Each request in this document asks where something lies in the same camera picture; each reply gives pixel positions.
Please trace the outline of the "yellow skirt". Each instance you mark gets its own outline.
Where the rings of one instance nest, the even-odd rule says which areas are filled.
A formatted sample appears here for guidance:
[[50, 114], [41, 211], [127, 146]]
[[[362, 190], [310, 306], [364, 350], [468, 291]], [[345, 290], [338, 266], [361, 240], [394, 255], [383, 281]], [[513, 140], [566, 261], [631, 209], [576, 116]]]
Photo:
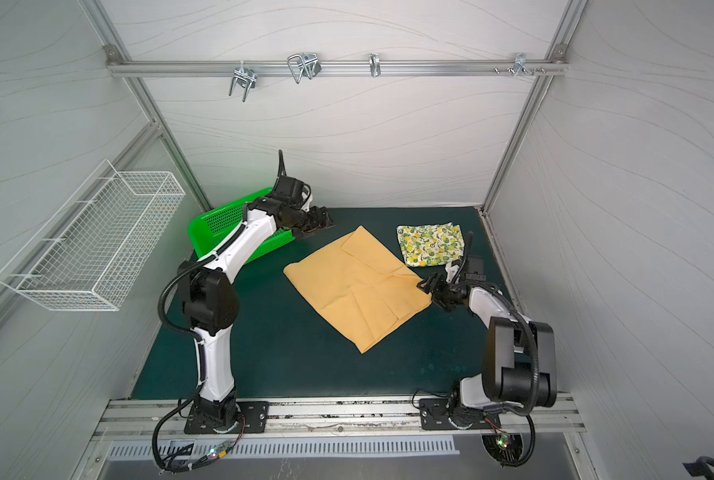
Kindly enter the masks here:
[[362, 226], [283, 273], [362, 354], [432, 303], [421, 278]]

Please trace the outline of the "lemon print skirt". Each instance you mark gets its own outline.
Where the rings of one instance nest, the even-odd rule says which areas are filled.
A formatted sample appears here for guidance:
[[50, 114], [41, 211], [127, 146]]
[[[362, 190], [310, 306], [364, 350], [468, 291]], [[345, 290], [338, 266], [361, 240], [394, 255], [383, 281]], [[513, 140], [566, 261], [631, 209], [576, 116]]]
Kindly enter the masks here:
[[465, 246], [459, 225], [453, 223], [398, 226], [398, 243], [409, 267], [434, 267], [458, 259]]

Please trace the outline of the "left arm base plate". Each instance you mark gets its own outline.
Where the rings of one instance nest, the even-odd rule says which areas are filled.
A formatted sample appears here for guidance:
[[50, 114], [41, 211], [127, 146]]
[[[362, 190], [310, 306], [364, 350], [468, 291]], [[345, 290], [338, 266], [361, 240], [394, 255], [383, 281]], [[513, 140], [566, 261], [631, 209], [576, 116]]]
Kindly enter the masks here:
[[230, 397], [223, 402], [199, 398], [190, 408], [184, 426], [188, 435], [263, 433], [269, 403], [240, 401]]

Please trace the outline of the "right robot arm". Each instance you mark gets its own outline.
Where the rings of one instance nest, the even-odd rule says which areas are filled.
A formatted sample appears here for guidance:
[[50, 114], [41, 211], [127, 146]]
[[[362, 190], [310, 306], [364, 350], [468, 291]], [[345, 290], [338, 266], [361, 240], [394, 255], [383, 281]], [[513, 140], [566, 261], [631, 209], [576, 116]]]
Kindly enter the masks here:
[[481, 372], [460, 380], [447, 400], [447, 417], [459, 429], [505, 412], [527, 417], [553, 407], [558, 395], [552, 327], [522, 314], [478, 266], [461, 258], [417, 284], [435, 305], [448, 312], [465, 306], [488, 330]]

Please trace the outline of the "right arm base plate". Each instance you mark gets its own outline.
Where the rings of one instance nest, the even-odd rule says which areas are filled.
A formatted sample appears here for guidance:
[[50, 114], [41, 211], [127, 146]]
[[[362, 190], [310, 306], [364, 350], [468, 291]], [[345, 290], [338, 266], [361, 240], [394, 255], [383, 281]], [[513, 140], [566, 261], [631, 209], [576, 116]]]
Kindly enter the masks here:
[[422, 397], [413, 404], [419, 411], [421, 428], [425, 431], [501, 430], [497, 414], [457, 404], [450, 406], [447, 398]]

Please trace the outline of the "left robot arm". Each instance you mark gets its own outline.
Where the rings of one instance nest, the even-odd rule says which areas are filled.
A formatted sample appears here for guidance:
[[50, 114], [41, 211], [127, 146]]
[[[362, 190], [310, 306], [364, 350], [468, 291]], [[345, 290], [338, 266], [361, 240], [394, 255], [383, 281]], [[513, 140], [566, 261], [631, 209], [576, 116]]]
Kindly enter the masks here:
[[234, 282], [256, 250], [280, 230], [302, 238], [327, 229], [326, 208], [311, 204], [305, 182], [280, 173], [271, 191], [246, 204], [239, 223], [196, 262], [184, 262], [164, 288], [157, 312], [166, 328], [190, 336], [197, 357], [195, 419], [229, 428], [239, 415], [231, 371], [231, 330], [240, 301]]

